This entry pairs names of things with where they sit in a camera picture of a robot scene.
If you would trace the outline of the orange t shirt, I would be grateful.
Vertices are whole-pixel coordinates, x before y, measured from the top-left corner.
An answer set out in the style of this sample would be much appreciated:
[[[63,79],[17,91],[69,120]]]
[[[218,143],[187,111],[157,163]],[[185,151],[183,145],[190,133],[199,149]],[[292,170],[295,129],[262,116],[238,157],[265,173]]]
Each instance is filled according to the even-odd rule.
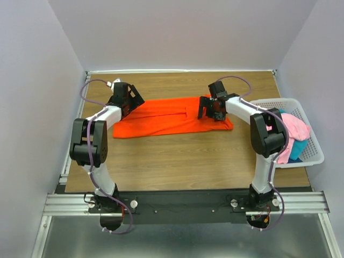
[[[228,118],[215,121],[203,116],[198,119],[198,108],[199,97],[145,101],[127,117],[114,124],[112,136],[115,139],[129,139],[234,129]]]

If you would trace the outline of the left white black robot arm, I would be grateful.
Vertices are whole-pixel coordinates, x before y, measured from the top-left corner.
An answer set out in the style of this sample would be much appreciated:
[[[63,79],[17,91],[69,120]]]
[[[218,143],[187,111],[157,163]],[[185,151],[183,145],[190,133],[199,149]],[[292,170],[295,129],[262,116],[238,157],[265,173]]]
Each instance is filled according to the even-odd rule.
[[[111,89],[112,95],[107,103],[85,97],[84,90],[91,82],[103,82]],[[108,156],[108,129],[145,101],[134,85],[121,80],[90,80],[81,88],[80,96],[85,102],[100,105],[102,109],[87,118],[74,120],[69,156],[87,172],[95,188],[94,194],[105,211],[114,212],[119,206],[124,210],[125,204],[118,197],[117,185],[111,179],[105,163]]]

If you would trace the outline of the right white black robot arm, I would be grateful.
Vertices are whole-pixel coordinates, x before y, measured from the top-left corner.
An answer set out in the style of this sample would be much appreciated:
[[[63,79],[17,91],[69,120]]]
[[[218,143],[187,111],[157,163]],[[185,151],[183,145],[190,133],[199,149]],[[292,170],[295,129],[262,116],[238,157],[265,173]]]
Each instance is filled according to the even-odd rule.
[[[255,211],[274,199],[274,174],[278,157],[289,143],[289,133],[278,109],[266,109],[228,94],[222,81],[208,85],[210,97],[199,98],[198,119],[215,121],[233,114],[250,125],[250,144],[256,153],[254,179],[249,186],[248,206]]]

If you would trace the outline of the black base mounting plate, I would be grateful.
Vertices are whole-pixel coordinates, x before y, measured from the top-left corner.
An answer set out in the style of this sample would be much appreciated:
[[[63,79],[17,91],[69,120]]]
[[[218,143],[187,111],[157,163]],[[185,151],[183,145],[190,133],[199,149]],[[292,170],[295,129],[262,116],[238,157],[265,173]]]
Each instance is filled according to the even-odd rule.
[[[152,224],[253,222],[265,228],[271,212],[280,211],[273,192],[255,198],[247,189],[133,191],[119,194],[120,204],[92,194],[86,201],[103,227]]]

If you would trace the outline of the aluminium frame rail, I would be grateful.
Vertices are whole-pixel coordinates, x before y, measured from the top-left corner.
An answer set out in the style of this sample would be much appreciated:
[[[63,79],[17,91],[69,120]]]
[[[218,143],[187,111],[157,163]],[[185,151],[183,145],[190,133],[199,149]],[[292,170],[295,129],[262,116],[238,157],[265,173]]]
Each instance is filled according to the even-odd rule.
[[[220,211],[244,213],[247,216],[266,214],[316,214],[329,213],[329,207],[322,192],[283,192],[274,199],[257,208],[250,208],[242,195],[226,195],[221,192],[129,192],[123,202],[126,209],[115,207],[114,202],[106,199],[99,203],[98,197],[86,194],[48,195],[43,214],[45,216],[121,216],[131,211],[133,214],[162,212],[184,213]]]

